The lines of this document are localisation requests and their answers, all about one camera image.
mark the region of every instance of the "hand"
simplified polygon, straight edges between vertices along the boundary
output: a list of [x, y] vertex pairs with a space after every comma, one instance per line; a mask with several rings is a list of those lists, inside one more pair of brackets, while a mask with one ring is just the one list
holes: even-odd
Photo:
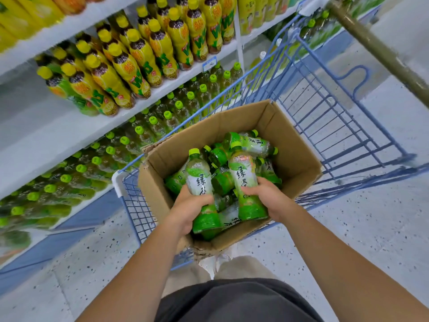
[[258, 183], [258, 186], [252, 188], [242, 186], [242, 191], [245, 195], [257, 195], [276, 222], [282, 222], [285, 213], [301, 208], [267, 179], [258, 177]]
[[178, 228], [180, 236], [189, 234], [192, 230], [192, 222], [200, 213], [201, 207], [212, 204], [214, 201], [212, 195], [192, 195], [185, 184], [165, 221], [173, 228]]

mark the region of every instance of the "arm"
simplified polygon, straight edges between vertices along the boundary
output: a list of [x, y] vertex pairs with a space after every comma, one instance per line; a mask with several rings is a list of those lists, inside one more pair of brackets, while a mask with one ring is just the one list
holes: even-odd
[[343, 321], [429, 321], [429, 309], [399, 283], [343, 243], [303, 207], [264, 178], [242, 188], [258, 195], [287, 228], [320, 289]]
[[152, 322], [181, 236], [212, 195], [194, 196], [182, 187], [170, 214], [149, 235], [124, 268], [98, 294], [77, 322]]

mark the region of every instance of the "left hand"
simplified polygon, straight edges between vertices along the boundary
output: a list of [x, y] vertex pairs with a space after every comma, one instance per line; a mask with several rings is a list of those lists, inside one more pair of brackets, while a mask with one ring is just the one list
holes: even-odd
[[164, 222], [178, 228], [180, 236], [187, 235], [192, 230], [192, 222], [200, 213], [201, 207], [214, 201], [213, 195], [192, 195], [185, 184]]

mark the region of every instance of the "forearm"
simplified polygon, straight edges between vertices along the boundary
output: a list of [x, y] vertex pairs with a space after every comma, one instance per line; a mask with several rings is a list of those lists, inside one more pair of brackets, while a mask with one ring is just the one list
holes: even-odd
[[429, 310], [301, 206], [282, 223], [340, 321], [429, 321]]
[[152, 322], [180, 235], [164, 222], [79, 316], [78, 322]]

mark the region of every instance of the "right hand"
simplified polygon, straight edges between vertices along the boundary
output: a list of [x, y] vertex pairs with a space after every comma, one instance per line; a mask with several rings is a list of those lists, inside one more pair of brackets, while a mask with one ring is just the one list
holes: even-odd
[[258, 183], [252, 188], [242, 186], [242, 191], [245, 195], [257, 195], [276, 222], [281, 222], [285, 213], [301, 208], [267, 179], [258, 177]]

